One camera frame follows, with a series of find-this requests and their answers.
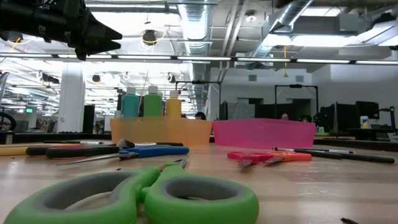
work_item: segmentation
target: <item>workbench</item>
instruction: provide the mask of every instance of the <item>workbench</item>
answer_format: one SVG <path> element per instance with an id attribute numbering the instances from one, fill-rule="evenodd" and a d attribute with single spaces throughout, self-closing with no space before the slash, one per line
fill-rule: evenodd
<path id="1" fill-rule="evenodd" d="M 322 149 L 356 151 L 357 154 L 394 157 L 396 152 L 353 148 L 314 146 Z M 359 224 L 398 223 L 398 166 L 314 157 L 312 162 L 287 162 L 271 167 L 262 165 L 238 168 L 226 158 L 230 147 L 191 147 L 188 156 L 164 156 L 119 161 L 110 159 L 69 166 L 55 166 L 66 160 L 43 157 L 0 157 L 0 222 L 20 201 L 32 193 L 63 180 L 86 174 L 135 169 L 148 165 L 188 159 L 187 172 L 222 177 L 245 184 L 260 201 L 257 223 L 336 224 L 340 218 Z M 99 195 L 74 207 L 95 207 L 107 201 Z M 138 223 L 147 223 L 140 218 Z"/>

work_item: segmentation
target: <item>blue bottle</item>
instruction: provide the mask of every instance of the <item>blue bottle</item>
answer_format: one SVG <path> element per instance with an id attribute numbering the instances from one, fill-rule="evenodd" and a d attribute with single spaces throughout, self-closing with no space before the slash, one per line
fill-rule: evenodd
<path id="1" fill-rule="evenodd" d="M 136 95 L 136 88 L 127 87 L 127 93 L 122 96 L 122 115 L 123 118 L 138 117 L 139 96 Z"/>

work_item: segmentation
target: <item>person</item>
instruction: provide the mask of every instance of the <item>person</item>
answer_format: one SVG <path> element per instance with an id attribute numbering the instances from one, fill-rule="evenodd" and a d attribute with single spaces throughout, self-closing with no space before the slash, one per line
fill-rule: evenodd
<path id="1" fill-rule="evenodd" d="M 287 115 L 287 113 L 283 113 L 280 119 L 289 120 L 289 116 Z"/>
<path id="2" fill-rule="evenodd" d="M 204 112 L 197 112 L 195 114 L 195 119 L 203 119 L 206 120 L 206 115 L 204 114 Z"/>

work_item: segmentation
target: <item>paint bottle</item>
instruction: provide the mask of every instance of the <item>paint bottle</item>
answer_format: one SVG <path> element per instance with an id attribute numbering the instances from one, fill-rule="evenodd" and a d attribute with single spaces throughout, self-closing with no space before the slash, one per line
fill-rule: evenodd
<path id="1" fill-rule="evenodd" d="M 166 101 L 166 116 L 169 118 L 181 118 L 181 100 L 178 99 L 178 91 L 170 91 L 170 99 Z"/>
<path id="2" fill-rule="evenodd" d="M 139 96 L 136 95 L 136 88 L 127 87 L 127 93 L 122 96 L 122 115 L 124 118 L 138 117 Z"/>
<path id="3" fill-rule="evenodd" d="M 157 86 L 150 86 L 144 97 L 144 117 L 162 116 L 162 97 L 157 94 Z"/>

